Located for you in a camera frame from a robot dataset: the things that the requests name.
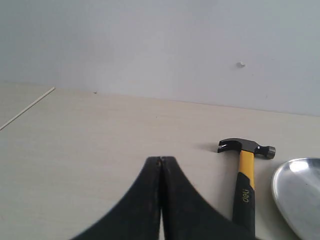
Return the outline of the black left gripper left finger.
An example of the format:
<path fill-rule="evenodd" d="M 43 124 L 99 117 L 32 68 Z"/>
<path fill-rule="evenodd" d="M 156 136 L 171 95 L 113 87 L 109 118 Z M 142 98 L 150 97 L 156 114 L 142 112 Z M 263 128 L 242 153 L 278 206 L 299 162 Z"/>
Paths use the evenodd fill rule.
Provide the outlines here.
<path fill-rule="evenodd" d="M 160 231 L 159 157 L 146 159 L 138 177 L 120 201 L 75 240 L 157 240 Z"/>

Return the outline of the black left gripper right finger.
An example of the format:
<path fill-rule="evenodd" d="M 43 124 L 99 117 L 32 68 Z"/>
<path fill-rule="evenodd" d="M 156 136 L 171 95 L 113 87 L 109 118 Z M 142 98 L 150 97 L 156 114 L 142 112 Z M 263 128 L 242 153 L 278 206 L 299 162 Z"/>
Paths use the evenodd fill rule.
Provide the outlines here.
<path fill-rule="evenodd" d="M 172 156 L 161 157 L 161 211 L 166 240 L 255 239 L 215 210 Z"/>

